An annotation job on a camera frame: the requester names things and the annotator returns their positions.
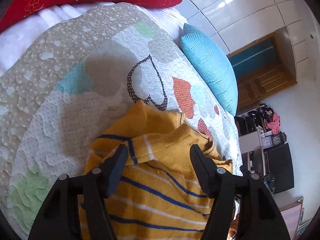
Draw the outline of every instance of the striped sweater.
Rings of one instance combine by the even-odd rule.
[[[232,172],[214,142],[190,127],[183,113],[162,112],[137,102],[91,145],[85,172],[124,143],[129,157],[117,191],[105,200],[118,239],[200,239],[212,207],[202,192],[189,151],[198,144],[219,167]],[[84,240],[89,231],[79,209]]]

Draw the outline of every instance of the black television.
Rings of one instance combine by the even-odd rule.
[[[289,144],[267,150],[269,172],[275,176],[274,194],[294,187],[293,167]]]

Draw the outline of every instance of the screw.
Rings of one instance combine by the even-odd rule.
[[[94,169],[92,170],[92,173],[93,173],[93,174],[99,174],[100,172],[101,172],[100,168],[94,168]]]
[[[253,179],[257,180],[257,179],[259,179],[259,175],[258,175],[258,174],[253,173],[253,174],[251,174],[251,178],[253,178]]]
[[[60,176],[59,176],[59,179],[60,180],[65,180],[67,178],[67,175],[66,174],[61,174]]]
[[[219,174],[225,174],[226,170],[224,168],[217,168],[217,173]]]

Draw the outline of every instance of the teal pillow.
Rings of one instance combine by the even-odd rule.
[[[184,24],[181,49],[221,106],[233,116],[238,105],[235,73],[220,47],[195,27]]]

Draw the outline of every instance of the white fabric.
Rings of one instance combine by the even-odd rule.
[[[21,57],[27,48],[43,32],[57,23],[76,18],[87,10],[101,5],[113,5],[112,2],[84,3],[52,6],[27,17],[0,33],[0,76]],[[146,9],[137,6],[157,25],[167,31],[177,44],[180,44],[181,31],[187,20],[175,9]]]

